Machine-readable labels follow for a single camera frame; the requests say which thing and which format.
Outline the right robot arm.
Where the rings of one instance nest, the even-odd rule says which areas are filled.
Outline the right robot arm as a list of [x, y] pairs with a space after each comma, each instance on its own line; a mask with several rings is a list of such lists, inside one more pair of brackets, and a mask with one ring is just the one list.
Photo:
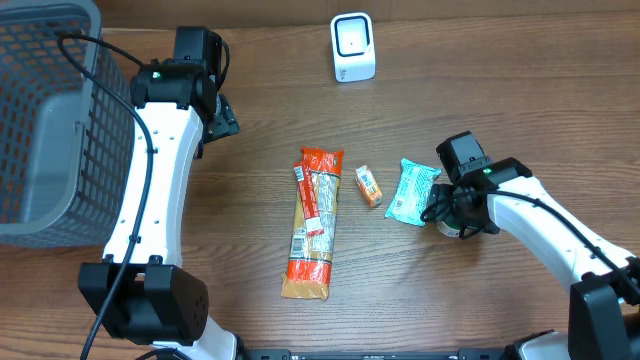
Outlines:
[[425, 223], [461, 239], [504, 230], [519, 240], [569, 295], [568, 330], [535, 333], [506, 346], [503, 359], [636, 359], [639, 259], [563, 208], [513, 157], [495, 162], [471, 132], [447, 138], [436, 153], [449, 178], [432, 187]]

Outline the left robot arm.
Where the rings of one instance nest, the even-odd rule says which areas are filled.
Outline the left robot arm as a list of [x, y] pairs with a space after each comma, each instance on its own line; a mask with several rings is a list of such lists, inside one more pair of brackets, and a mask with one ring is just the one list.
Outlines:
[[123, 202], [98, 263], [82, 264], [78, 288], [99, 329], [149, 345], [150, 359], [235, 359], [239, 337], [209, 315], [206, 285], [182, 267], [181, 225], [191, 165], [206, 144], [240, 127], [220, 89], [227, 43], [201, 26], [177, 29], [172, 57], [140, 64], [123, 99], [92, 76], [136, 123]]

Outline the long orange noodle package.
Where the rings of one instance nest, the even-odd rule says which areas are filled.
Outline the long orange noodle package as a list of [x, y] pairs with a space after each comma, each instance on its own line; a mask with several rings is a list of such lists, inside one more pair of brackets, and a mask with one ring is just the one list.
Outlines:
[[344, 152], [304, 147], [293, 165], [297, 198], [281, 296], [329, 297]]

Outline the green lid white jar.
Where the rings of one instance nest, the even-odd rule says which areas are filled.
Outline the green lid white jar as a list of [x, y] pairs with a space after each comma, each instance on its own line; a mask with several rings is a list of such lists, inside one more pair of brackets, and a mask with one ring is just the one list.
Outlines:
[[459, 238], [460, 237], [460, 228], [457, 226], [452, 226], [447, 224], [444, 221], [438, 221], [436, 224], [436, 228], [445, 236], [450, 238]]

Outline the small orange box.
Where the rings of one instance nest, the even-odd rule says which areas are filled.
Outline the small orange box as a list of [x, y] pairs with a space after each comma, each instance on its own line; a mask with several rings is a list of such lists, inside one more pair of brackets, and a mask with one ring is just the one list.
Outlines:
[[369, 167], [360, 166], [355, 170], [355, 174], [356, 183], [369, 206], [371, 208], [379, 206], [382, 203], [382, 192]]

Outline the teal snack packet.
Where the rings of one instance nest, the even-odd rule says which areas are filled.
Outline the teal snack packet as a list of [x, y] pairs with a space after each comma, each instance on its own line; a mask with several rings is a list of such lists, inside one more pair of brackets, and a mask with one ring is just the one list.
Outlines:
[[403, 158], [396, 193], [385, 212], [385, 217], [405, 224], [424, 226], [425, 222], [421, 216], [427, 207], [431, 188], [440, 174], [439, 168]]

